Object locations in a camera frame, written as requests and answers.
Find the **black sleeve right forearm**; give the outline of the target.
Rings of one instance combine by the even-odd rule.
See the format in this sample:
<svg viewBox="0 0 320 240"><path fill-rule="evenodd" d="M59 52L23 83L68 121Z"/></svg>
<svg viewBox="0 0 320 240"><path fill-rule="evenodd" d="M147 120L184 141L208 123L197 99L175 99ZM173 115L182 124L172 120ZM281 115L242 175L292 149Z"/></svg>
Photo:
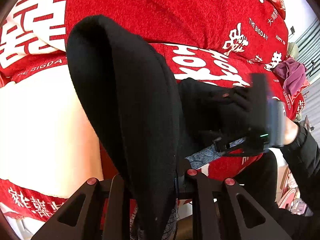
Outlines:
<svg viewBox="0 0 320 240"><path fill-rule="evenodd" d="M302 200L319 211L319 146L311 133L298 124L295 140L280 150L299 187Z"/></svg>

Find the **person's right hand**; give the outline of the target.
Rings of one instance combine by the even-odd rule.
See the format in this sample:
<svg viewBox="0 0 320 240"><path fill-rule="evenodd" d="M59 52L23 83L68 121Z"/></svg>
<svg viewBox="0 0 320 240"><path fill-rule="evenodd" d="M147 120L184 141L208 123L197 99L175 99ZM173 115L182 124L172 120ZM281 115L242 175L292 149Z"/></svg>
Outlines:
<svg viewBox="0 0 320 240"><path fill-rule="evenodd" d="M298 132L298 125L288 117L285 117L284 145L291 144L296 139Z"/></svg>

